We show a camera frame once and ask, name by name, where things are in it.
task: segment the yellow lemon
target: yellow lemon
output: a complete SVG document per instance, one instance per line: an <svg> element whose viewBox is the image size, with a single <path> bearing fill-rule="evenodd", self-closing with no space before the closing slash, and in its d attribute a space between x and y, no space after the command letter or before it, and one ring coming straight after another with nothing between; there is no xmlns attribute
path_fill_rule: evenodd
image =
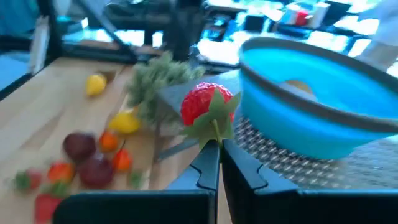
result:
<svg viewBox="0 0 398 224"><path fill-rule="evenodd" d="M140 121L134 116L132 110L119 112L110 122L109 129L121 134L131 134L140 128Z"/></svg>
<svg viewBox="0 0 398 224"><path fill-rule="evenodd" d="M106 78L103 75L90 75L86 81L86 94L95 96L104 91L106 87Z"/></svg>

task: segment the blue silicone bowl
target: blue silicone bowl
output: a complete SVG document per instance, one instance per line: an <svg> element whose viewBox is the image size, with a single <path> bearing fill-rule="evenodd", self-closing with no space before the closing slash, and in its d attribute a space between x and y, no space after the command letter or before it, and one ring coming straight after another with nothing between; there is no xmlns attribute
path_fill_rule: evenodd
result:
<svg viewBox="0 0 398 224"><path fill-rule="evenodd" d="M243 115L286 149L339 159L398 133L398 80L370 65L271 37L243 43L239 64ZM308 85L315 100L287 80Z"/></svg>

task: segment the wooden table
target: wooden table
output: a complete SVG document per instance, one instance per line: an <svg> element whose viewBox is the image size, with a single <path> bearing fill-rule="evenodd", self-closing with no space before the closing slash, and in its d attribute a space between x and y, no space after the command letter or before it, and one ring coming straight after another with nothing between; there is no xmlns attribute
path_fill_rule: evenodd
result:
<svg viewBox="0 0 398 224"><path fill-rule="evenodd" d="M85 80L98 70L117 70L119 75L99 97L85 97ZM19 170L42 169L65 159L62 141L72 131L91 131L99 136L109 118L125 107L126 82L134 75L131 66L59 58L0 102L0 217L2 222L32 223L36 192L16 193L11 181ZM164 142L168 148L181 138ZM153 166L154 134L143 129L126 139L134 157L133 169L142 170L141 190L164 189L198 154L193 147ZM75 178L72 192L82 190ZM126 176L117 175L110 190L131 190Z"/></svg>

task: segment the metal grate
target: metal grate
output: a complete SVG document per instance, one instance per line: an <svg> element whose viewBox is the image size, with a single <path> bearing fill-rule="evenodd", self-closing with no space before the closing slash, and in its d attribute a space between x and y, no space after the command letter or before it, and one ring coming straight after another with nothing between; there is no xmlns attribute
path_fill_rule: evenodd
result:
<svg viewBox="0 0 398 224"><path fill-rule="evenodd" d="M234 132L240 148L303 188L398 188L398 144L388 139L358 147L344 159L318 160L279 147L256 130L248 119L240 118Z"/></svg>

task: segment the plum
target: plum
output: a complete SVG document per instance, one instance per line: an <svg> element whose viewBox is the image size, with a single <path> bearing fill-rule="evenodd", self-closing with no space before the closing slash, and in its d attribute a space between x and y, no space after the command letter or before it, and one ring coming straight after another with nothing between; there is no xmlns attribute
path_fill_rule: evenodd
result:
<svg viewBox="0 0 398 224"><path fill-rule="evenodd" d="M76 163L83 162L96 151L95 137L90 133L74 132L63 140L63 149Z"/></svg>
<svg viewBox="0 0 398 224"><path fill-rule="evenodd" d="M102 189L112 182L114 169L104 154L96 153L78 167L78 173L84 186Z"/></svg>

